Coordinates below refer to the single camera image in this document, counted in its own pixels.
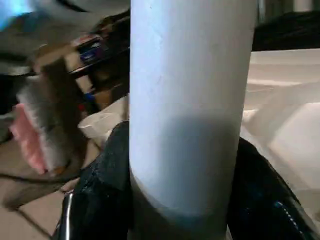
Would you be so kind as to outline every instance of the floor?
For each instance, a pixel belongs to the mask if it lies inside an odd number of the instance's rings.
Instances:
[[[88,144],[86,162],[91,162],[98,154],[97,149]],[[0,171],[14,173],[25,167],[19,147],[14,140],[0,144]],[[0,200],[10,189],[12,183],[0,179]],[[55,192],[22,207],[40,226],[53,233],[61,214],[63,194]],[[0,238],[6,240],[45,240],[37,230],[16,213],[0,206]]]

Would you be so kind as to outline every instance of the white pole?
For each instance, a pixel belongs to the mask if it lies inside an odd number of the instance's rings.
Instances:
[[[308,12],[313,8],[313,0],[294,0],[293,9],[295,12]]]
[[[256,0],[132,0],[137,239],[224,239]]]

